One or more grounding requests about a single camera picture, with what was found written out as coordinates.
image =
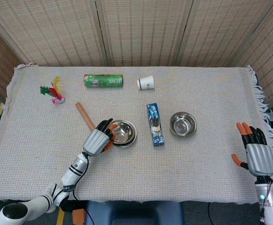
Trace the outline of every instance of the blue snack package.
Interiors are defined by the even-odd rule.
[[[161,130],[159,109],[156,103],[147,104],[148,121],[151,130],[153,146],[160,146],[165,143]]]

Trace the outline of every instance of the robotic arm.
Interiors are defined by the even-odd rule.
[[[235,154],[231,157],[240,167],[249,170],[257,178],[255,189],[261,208],[260,224],[273,225],[273,155],[267,145],[265,135],[259,128],[249,127],[246,123],[236,124],[244,143],[247,162],[241,162]]]
[[[22,225],[25,221],[34,220],[44,213],[55,211],[56,206],[62,206],[86,173],[90,157],[99,155],[113,138],[111,129],[107,129],[112,120],[102,121],[90,133],[83,144],[83,152],[77,156],[61,179],[63,188],[54,184],[37,198],[5,206],[0,211],[0,225]]]

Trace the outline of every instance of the stainless steel bowl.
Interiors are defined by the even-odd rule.
[[[117,127],[113,129],[116,137],[114,139],[114,145],[119,147],[127,147],[131,145],[137,136],[137,130],[135,126],[125,120],[115,120],[111,123],[116,124]]]
[[[177,136],[191,136],[195,133],[197,125],[194,117],[187,112],[175,113],[169,122],[170,130]]]

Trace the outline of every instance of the white paper cup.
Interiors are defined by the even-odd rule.
[[[153,76],[147,76],[137,80],[137,86],[139,90],[154,89]]]

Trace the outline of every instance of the can label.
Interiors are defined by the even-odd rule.
[[[123,79],[122,75],[111,74],[111,75],[84,75],[84,84],[88,88],[98,87],[122,87]]]

